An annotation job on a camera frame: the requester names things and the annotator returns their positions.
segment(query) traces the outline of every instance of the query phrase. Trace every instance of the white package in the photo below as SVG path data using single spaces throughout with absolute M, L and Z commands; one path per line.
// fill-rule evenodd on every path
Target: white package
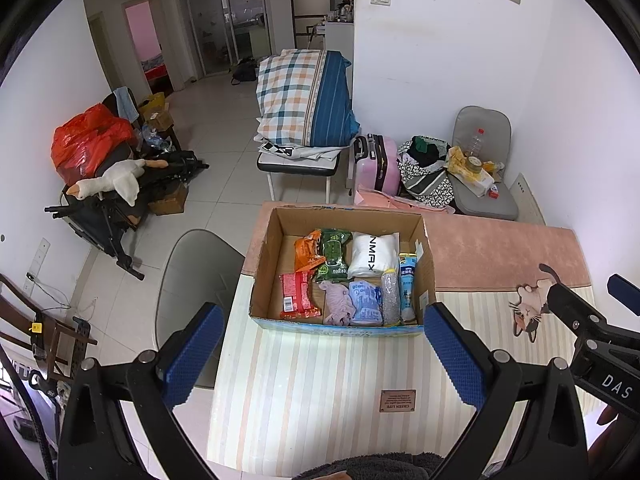
M 378 278 L 387 269 L 397 271 L 399 252 L 400 233 L 383 236 L 354 233 L 347 277 Z
M 487 191 L 491 187 L 491 184 L 494 183 L 494 178 L 488 174 L 485 170 L 481 170 L 480 173 L 471 173 L 469 175 L 473 175 L 469 177 L 467 175 L 460 175 L 458 173 L 454 173 L 455 176 L 462 184 L 467 186 L 474 195 L 478 198 L 482 198 L 486 195 Z

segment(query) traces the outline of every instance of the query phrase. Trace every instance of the plaid pillow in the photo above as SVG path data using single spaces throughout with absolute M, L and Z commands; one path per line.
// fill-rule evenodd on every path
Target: plaid pillow
M 260 63 L 255 140 L 297 146 L 348 146 L 359 124 L 351 111 L 339 52 L 283 50 Z

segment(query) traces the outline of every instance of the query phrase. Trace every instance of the blue packet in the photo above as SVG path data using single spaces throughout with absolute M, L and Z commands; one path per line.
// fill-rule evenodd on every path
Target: blue packet
M 369 282 L 357 281 L 349 284 L 349 297 L 356 309 L 351 318 L 352 325 L 382 326 L 382 290 Z

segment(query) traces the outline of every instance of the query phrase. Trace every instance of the wall socket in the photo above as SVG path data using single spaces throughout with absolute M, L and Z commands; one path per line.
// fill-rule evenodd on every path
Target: wall socket
M 31 267 L 29 267 L 29 274 L 34 278 L 38 277 L 38 273 L 40 272 L 40 267 L 44 261 L 44 257 L 47 256 L 47 251 L 49 251 L 50 243 L 47 242 L 44 238 L 40 240 L 40 244 L 38 245 L 38 250 L 36 251 L 36 255 L 33 257 L 33 261 L 31 262 Z M 24 279 L 24 285 L 22 286 L 22 291 L 25 293 L 27 298 L 31 297 L 31 293 L 33 292 L 33 282 L 29 278 Z

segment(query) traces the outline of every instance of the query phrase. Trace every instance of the fuzzy grey fabric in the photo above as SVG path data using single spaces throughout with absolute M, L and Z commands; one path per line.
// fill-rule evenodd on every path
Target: fuzzy grey fabric
M 442 462 L 434 453 L 386 453 L 355 456 L 300 473 L 292 480 L 312 480 L 346 471 L 353 480 L 426 480 Z

